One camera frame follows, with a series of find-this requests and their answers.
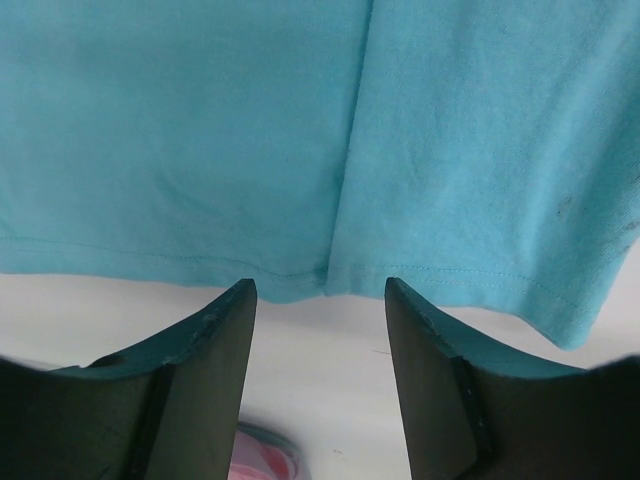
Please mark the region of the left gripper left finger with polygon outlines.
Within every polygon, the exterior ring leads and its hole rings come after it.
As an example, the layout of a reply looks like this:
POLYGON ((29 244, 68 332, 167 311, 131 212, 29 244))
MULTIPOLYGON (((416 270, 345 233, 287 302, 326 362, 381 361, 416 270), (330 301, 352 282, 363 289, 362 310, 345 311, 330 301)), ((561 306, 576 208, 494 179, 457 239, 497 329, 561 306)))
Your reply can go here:
POLYGON ((224 479, 254 331, 244 279, 88 366, 1 362, 5 479, 224 479))

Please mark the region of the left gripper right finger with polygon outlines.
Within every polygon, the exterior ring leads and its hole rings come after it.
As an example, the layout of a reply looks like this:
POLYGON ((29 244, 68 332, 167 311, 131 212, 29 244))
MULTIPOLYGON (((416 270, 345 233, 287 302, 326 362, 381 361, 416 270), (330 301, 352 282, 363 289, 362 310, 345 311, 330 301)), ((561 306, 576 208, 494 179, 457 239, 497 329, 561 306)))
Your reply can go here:
POLYGON ((385 285, 385 312, 415 479, 635 479, 639 359, 590 369, 501 343, 385 285))

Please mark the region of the teal t shirt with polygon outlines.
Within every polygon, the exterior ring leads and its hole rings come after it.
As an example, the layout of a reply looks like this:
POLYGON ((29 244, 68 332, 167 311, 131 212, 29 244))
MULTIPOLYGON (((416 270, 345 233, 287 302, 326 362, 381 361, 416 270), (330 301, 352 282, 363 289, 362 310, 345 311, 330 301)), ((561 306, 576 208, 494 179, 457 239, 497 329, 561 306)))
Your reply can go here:
POLYGON ((5 1, 1 269, 581 346, 639 236, 635 1, 5 1))

